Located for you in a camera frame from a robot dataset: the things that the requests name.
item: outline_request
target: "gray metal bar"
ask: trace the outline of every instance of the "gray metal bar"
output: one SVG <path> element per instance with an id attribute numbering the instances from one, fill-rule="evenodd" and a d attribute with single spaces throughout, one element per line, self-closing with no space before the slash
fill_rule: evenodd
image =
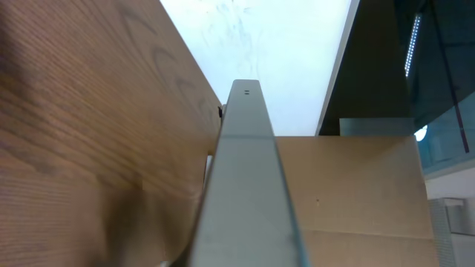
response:
<path id="1" fill-rule="evenodd" d="M 189 266 L 308 266 L 259 81 L 235 80 Z"/>

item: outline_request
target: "brown cardboard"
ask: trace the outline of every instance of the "brown cardboard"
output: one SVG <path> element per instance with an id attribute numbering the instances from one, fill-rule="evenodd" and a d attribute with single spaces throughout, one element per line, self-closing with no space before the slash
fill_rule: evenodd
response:
<path id="1" fill-rule="evenodd" d="M 279 137 L 314 266 L 437 266 L 412 137 Z"/>

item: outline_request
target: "led light strip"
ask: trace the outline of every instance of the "led light strip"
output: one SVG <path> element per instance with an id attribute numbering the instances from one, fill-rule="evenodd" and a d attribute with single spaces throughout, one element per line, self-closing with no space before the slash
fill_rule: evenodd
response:
<path id="1" fill-rule="evenodd" d="M 410 35 L 409 49 L 407 49 L 406 65 L 404 69 L 406 70 L 406 77 L 409 76 L 410 64 L 413 60 L 414 47 L 416 46 L 417 33 L 419 32 L 419 25 L 421 23 L 421 16 L 416 15 L 414 19 L 413 32 Z"/>

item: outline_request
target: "wooden surface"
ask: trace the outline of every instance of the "wooden surface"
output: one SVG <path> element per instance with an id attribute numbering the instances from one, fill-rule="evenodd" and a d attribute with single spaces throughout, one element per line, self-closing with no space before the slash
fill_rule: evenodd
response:
<path id="1" fill-rule="evenodd" d="M 160 2 L 5 0 L 0 38 L 0 266 L 176 257 L 220 103 Z"/>
<path id="2" fill-rule="evenodd" d="M 413 137 L 277 141 L 315 267 L 438 266 Z"/>

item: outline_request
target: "wood grain surface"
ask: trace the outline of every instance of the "wood grain surface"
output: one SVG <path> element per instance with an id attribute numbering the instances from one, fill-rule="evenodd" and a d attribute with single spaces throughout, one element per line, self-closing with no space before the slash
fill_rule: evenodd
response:
<path id="1" fill-rule="evenodd" d="M 160 2 L 2 0 L 0 53 L 0 266 L 175 258 L 220 103 Z"/>

